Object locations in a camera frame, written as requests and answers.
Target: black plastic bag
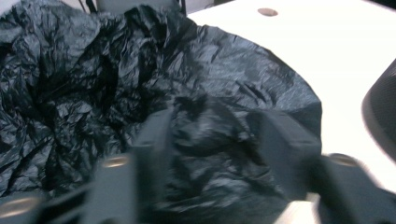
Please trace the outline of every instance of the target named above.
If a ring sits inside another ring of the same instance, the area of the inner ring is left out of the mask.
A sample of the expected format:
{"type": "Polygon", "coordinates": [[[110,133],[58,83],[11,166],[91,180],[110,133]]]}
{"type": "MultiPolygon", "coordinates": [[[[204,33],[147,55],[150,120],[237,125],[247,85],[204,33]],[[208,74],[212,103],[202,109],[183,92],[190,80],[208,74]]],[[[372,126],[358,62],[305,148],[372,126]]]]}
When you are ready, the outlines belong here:
{"type": "Polygon", "coordinates": [[[175,108],[161,222],[272,222],[287,204],[248,114],[281,110],[319,136],[321,105],[271,51],[177,12],[88,15],[50,0],[0,18],[0,195],[57,197],[175,108]]]}

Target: wrinkled black plastic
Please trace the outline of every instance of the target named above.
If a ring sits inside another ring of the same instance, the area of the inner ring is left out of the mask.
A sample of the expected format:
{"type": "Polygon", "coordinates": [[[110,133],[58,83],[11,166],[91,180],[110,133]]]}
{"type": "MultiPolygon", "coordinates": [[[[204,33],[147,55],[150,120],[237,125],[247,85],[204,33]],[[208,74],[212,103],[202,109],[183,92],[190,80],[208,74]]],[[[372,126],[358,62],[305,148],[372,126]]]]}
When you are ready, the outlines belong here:
{"type": "Polygon", "coordinates": [[[271,51],[150,7],[88,15],[22,1],[0,18],[0,78],[2,197],[81,186],[149,114],[173,106],[162,222],[270,222],[287,201],[248,114],[281,110],[320,132],[318,97],[271,51]]]}

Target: metal screw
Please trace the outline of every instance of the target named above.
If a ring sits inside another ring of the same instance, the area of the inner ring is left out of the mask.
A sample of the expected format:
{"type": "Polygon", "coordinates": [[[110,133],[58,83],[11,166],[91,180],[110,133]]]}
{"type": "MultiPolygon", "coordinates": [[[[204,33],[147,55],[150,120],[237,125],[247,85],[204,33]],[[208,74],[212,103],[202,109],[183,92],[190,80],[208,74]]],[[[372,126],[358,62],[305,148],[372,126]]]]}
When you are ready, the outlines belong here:
{"type": "Polygon", "coordinates": [[[116,157],[116,158],[111,158],[111,159],[106,160],[103,163],[103,166],[110,168],[110,167],[125,165],[127,162],[128,162],[128,158],[121,156],[121,157],[116,157]]]}
{"type": "Polygon", "coordinates": [[[25,213],[40,203],[38,198],[24,198],[4,203],[0,206],[0,218],[13,217],[25,213]]]}
{"type": "Polygon", "coordinates": [[[339,153],[334,153],[330,155],[330,159],[340,165],[345,165],[345,166],[357,166],[358,164],[354,159],[351,157],[344,155],[344,154],[339,154],[339,153]]]}

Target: white table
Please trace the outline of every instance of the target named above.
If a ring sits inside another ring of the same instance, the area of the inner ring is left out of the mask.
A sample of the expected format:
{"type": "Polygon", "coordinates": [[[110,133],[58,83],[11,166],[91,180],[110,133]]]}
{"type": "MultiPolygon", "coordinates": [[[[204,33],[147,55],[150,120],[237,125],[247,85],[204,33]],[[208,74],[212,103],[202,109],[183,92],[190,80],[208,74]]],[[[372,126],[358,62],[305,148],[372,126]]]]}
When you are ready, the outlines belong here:
{"type": "MultiPolygon", "coordinates": [[[[296,70],[323,104],[323,153],[361,162],[396,192],[396,163],[365,128],[361,101],[396,58],[396,11],[361,0],[236,0],[190,14],[270,49],[296,70]],[[259,8],[277,11],[265,17],[259,8]]],[[[277,223],[317,223],[311,203],[293,203],[277,223]]]]}

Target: round hole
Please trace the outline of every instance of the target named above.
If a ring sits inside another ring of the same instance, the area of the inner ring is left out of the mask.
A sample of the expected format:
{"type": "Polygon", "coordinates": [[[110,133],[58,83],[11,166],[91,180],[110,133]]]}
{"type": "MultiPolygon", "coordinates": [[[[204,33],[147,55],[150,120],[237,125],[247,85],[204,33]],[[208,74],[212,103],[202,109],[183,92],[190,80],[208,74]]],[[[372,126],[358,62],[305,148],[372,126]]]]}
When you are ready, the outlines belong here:
{"type": "Polygon", "coordinates": [[[335,153],[330,155],[330,159],[340,165],[345,165],[345,166],[357,166],[358,164],[355,162],[354,159],[351,157],[348,157],[347,155],[344,154],[339,154],[335,153]]]}
{"type": "Polygon", "coordinates": [[[0,206],[0,218],[13,217],[33,209],[40,203],[37,198],[24,198],[0,206]]]}
{"type": "Polygon", "coordinates": [[[108,159],[103,163],[105,167],[116,167],[125,165],[128,162],[128,158],[126,157],[116,157],[112,159],[108,159]]]}
{"type": "Polygon", "coordinates": [[[262,14],[263,16],[267,16],[267,17],[273,17],[273,16],[277,16],[277,11],[268,8],[268,7],[262,7],[259,8],[258,10],[260,12],[260,14],[262,14]]]}

